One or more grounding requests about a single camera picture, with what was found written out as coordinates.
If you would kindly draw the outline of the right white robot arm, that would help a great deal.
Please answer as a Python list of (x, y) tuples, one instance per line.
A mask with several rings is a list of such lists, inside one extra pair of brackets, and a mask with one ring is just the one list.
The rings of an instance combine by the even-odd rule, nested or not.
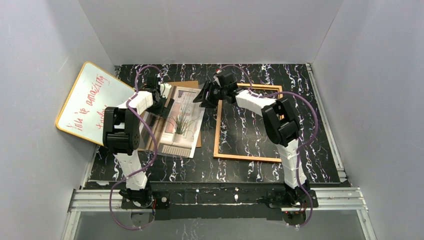
[(268, 98), (251, 92), (236, 83), (220, 85), (207, 82), (193, 103), (202, 108), (215, 108), (227, 101), (262, 117), (268, 139), (275, 144), (284, 171), (284, 201), (289, 205), (314, 206), (310, 185), (302, 170), (299, 154), (300, 123), (288, 99)]

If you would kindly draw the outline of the wooden picture frame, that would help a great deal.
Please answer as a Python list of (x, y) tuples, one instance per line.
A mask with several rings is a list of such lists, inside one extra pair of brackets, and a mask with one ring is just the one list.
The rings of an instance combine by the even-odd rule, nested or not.
[[(281, 92), (283, 90), (283, 87), (281, 85), (253, 84), (252, 87), (254, 90), (269, 90), (269, 91), (275, 91), (275, 92)], [(215, 135), (214, 135), (214, 149), (213, 149), (213, 157), (215, 159), (227, 159), (227, 160), (234, 160), (234, 161), (249, 161), (249, 162), (255, 161), (255, 162), (264, 162), (264, 163), (281, 163), (281, 159), (279, 156), (272, 158), (272, 157), (219, 153), (222, 108), (223, 108), (223, 101), (219, 100), (217, 103), (217, 116), (216, 116), (216, 127), (215, 127)]]

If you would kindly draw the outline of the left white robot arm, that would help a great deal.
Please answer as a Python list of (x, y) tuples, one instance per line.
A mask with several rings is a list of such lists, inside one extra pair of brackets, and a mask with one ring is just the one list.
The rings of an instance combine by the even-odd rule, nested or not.
[(145, 123), (141, 114), (147, 111), (167, 119), (174, 103), (168, 99), (172, 86), (160, 80), (159, 77), (148, 77), (142, 90), (122, 104), (104, 110), (103, 145), (117, 159), (126, 182), (126, 188), (119, 193), (142, 206), (148, 206), (154, 199), (138, 155)]

